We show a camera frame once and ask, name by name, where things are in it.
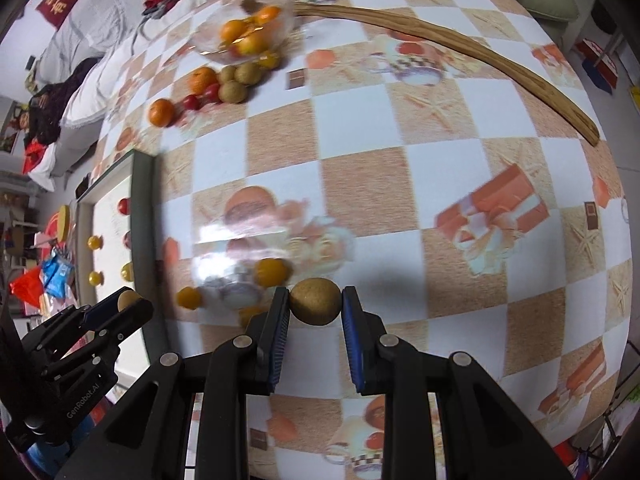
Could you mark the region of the grey sofa cover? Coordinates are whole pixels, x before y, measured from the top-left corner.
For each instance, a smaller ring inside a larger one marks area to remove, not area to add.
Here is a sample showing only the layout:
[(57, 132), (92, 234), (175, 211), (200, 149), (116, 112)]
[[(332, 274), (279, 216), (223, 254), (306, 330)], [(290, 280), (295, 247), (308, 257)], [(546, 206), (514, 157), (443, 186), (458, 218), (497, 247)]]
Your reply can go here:
[(43, 145), (103, 116), (124, 63), (209, 0), (42, 0), (1, 41), (1, 91)]

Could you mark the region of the brown longan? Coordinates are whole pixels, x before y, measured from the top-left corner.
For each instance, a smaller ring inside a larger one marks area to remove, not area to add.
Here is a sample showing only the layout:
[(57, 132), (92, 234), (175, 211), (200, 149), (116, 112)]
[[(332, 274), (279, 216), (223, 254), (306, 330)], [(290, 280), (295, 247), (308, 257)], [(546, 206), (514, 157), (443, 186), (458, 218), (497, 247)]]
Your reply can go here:
[(308, 325), (330, 324), (342, 310), (342, 294), (337, 284), (327, 278), (306, 278), (290, 292), (291, 311)]

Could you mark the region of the yellow lid plastic jar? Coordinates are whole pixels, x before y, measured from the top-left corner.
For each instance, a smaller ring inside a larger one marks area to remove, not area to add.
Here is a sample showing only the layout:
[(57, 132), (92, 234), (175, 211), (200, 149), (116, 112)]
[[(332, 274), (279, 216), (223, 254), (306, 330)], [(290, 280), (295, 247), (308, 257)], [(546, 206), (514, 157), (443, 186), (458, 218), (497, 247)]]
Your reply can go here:
[(70, 206), (64, 204), (58, 210), (58, 223), (56, 224), (56, 240), (58, 244), (65, 243), (70, 232)]

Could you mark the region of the glass fruit bowl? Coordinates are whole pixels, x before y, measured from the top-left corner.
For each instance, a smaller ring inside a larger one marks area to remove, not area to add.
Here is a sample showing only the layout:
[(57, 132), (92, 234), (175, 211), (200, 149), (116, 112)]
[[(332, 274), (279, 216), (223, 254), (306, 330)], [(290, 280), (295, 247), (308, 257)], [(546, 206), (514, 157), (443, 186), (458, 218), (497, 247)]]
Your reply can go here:
[(253, 61), (282, 47), (294, 25), (293, 0), (224, 0), (189, 44), (215, 63)]

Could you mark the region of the orange tangerine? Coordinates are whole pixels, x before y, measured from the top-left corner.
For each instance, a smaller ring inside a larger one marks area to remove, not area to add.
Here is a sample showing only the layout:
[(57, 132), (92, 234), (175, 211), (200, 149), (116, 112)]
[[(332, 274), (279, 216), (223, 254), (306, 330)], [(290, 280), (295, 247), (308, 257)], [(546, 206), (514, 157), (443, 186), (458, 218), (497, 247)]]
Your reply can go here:
[(148, 121), (157, 128), (170, 126), (174, 122), (175, 116), (175, 104), (168, 99), (157, 99), (148, 109)]
[(188, 75), (189, 90), (197, 96), (201, 96), (209, 86), (217, 82), (217, 73), (208, 66), (198, 67)]

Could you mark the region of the red cherry tomato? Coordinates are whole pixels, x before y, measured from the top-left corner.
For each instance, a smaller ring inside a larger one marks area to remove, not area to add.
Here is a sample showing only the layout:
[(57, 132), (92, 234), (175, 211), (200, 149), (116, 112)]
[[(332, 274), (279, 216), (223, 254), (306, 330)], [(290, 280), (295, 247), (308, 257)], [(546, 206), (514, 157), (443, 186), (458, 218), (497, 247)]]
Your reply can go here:
[(122, 198), (117, 204), (117, 210), (123, 216), (128, 216), (130, 214), (130, 198)]

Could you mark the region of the long wooden stick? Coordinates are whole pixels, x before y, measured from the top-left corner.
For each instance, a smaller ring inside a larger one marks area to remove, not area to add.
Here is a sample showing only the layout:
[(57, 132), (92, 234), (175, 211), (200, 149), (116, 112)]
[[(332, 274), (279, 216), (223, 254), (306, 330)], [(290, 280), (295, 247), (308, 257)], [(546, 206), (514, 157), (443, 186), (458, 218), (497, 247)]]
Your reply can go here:
[(461, 32), (389, 10), (373, 10), (356, 6), (340, 6), (339, 4), (313, 4), (295, 1), (294, 13), (296, 16), (336, 18), (337, 20), (349, 20), (383, 27), (434, 42), (470, 58), (475, 58), (505, 74), (536, 99), (544, 102), (568, 122), (591, 146), (597, 146), (600, 141), (599, 129), (593, 120), (551, 82)]

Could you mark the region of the white tray green rim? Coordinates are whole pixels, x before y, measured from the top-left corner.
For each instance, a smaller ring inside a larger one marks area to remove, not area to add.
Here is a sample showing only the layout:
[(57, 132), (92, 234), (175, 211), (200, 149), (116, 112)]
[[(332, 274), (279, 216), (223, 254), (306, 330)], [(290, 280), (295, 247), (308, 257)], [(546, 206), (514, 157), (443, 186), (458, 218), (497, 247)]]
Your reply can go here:
[[(169, 349), (162, 281), (155, 255), (154, 157), (137, 150), (122, 156), (77, 201), (76, 284), (81, 304), (95, 304), (124, 286), (154, 306), (151, 321), (120, 345), (115, 370), (130, 385)], [(130, 198), (130, 214), (117, 210)]]

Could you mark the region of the blue snack packet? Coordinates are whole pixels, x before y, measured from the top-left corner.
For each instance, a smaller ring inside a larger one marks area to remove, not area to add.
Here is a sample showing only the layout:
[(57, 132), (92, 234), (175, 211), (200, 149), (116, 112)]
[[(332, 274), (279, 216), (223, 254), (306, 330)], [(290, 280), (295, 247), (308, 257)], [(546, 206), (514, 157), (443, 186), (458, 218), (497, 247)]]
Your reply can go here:
[(41, 266), (41, 281), (46, 294), (58, 299), (66, 298), (68, 281), (74, 266), (58, 254), (51, 254)]

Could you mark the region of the brown longan fruit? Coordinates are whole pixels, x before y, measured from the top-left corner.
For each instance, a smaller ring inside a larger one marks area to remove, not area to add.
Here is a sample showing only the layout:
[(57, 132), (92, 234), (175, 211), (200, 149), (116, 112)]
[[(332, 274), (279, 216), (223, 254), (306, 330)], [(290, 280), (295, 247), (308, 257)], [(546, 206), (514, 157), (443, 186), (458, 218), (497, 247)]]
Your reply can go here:
[(124, 312), (129, 307), (133, 306), (141, 299), (141, 296), (131, 289), (126, 289), (122, 292), (117, 299), (117, 309), (119, 312)]

